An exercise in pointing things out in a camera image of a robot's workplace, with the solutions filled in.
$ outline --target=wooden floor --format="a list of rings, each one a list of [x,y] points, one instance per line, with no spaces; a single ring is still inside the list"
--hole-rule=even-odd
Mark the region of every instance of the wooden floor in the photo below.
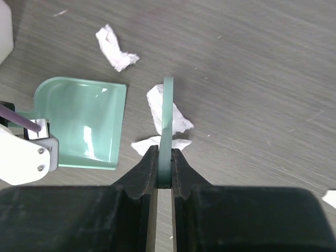
[[[300,186],[318,198],[335,187],[335,0],[7,1],[15,49],[0,66],[0,100],[30,109],[54,76],[129,85],[118,170],[60,168],[34,185],[105,185],[133,167],[131,142],[156,135],[145,95],[171,75],[195,125],[183,153],[210,182]],[[105,24],[141,57],[121,73],[95,38]],[[160,192],[157,251],[172,251],[170,205]],[[336,210],[323,206],[336,229]]]

